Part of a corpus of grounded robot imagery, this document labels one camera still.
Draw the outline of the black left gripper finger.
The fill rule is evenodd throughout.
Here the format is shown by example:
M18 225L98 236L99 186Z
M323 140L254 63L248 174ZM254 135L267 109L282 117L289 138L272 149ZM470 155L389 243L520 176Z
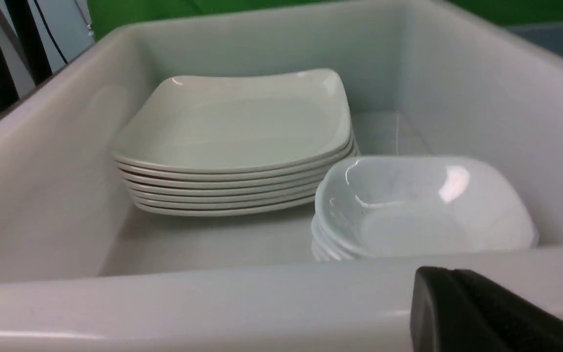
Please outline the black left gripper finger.
M410 314L414 352L563 352L563 320L473 270L422 266Z

